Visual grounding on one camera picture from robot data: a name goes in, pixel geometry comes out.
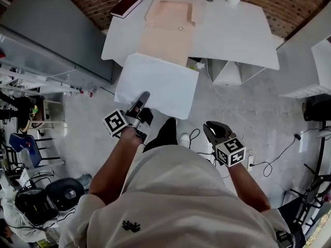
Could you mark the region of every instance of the white paper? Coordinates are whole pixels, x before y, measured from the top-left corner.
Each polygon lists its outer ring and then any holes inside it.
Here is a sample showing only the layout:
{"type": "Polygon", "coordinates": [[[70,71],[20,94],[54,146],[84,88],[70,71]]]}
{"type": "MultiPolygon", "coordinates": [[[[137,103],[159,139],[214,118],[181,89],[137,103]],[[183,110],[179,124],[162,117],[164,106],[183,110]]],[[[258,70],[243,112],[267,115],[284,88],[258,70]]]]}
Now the white paper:
{"type": "Polygon", "coordinates": [[[145,107],[179,119],[191,110],[199,73],[168,61],[133,53],[124,64],[115,91],[115,101],[133,104],[139,96],[151,93],[145,107]]]}

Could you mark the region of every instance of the gray wall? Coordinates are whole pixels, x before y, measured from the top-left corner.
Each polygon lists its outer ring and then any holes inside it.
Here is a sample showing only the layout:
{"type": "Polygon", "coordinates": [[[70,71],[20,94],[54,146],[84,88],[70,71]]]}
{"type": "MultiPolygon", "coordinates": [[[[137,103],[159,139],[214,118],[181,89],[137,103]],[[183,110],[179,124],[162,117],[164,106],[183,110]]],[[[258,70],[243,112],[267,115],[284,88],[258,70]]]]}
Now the gray wall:
{"type": "Polygon", "coordinates": [[[73,63],[111,80],[106,39],[71,0],[14,0],[0,23],[73,63]]]}
{"type": "Polygon", "coordinates": [[[331,35],[331,3],[278,50],[279,71],[273,71],[279,95],[319,83],[311,48],[331,35]]]}

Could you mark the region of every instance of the book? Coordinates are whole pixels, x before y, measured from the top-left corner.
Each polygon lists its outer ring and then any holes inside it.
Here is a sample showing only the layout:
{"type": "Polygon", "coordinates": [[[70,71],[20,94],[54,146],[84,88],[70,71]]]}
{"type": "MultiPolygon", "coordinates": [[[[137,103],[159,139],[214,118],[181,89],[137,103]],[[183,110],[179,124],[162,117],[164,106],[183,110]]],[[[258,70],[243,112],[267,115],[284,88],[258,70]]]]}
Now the book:
{"type": "Polygon", "coordinates": [[[110,14],[119,18],[125,18],[142,0],[121,0],[110,10],[110,14]]]}

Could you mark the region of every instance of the electrical outlet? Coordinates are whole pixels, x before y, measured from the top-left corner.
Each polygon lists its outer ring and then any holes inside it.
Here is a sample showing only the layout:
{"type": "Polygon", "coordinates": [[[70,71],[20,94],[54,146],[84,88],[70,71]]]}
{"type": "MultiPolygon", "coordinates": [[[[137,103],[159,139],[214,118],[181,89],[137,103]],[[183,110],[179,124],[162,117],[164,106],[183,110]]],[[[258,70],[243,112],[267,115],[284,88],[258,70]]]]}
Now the electrical outlet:
{"type": "Polygon", "coordinates": [[[254,161],[254,157],[251,155],[248,157],[248,161],[247,161],[247,171],[252,171],[253,170],[253,166],[250,166],[251,164],[253,164],[254,161]]]}

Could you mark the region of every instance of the desk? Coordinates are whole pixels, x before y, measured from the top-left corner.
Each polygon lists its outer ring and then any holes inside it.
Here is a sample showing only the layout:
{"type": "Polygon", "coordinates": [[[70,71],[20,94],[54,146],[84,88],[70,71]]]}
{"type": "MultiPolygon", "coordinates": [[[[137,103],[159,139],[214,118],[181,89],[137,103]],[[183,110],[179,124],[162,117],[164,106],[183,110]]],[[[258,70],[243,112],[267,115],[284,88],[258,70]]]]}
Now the desk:
{"type": "MultiPolygon", "coordinates": [[[[279,69],[274,39],[261,7],[244,2],[232,7],[226,0],[193,1],[204,4],[204,20],[195,28],[190,57],[253,66],[243,82],[264,68],[279,69]]],[[[127,56],[138,50],[152,2],[143,0],[125,19],[113,17],[103,46],[103,60],[113,59],[123,66],[127,56]]]]}

